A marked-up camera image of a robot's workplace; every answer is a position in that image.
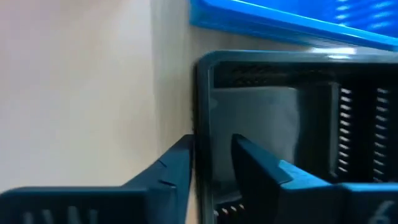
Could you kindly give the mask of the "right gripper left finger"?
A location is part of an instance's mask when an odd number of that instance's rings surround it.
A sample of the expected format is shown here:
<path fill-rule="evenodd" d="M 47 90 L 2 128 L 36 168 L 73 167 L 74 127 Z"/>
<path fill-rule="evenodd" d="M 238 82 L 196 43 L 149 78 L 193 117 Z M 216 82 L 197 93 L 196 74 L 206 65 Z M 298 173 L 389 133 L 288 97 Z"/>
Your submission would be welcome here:
<path fill-rule="evenodd" d="M 184 223 L 194 137 L 181 137 L 121 186 L 21 187 L 1 194 L 1 224 Z"/>

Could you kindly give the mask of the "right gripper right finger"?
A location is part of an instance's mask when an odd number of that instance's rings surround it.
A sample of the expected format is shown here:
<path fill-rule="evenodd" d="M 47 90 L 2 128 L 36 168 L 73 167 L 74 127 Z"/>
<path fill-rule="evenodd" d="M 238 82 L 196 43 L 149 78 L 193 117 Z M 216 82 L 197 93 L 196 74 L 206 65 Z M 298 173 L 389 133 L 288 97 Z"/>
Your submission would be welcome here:
<path fill-rule="evenodd" d="M 231 157 L 250 223 L 397 223 L 397 184 L 331 184 L 240 134 Z"/>

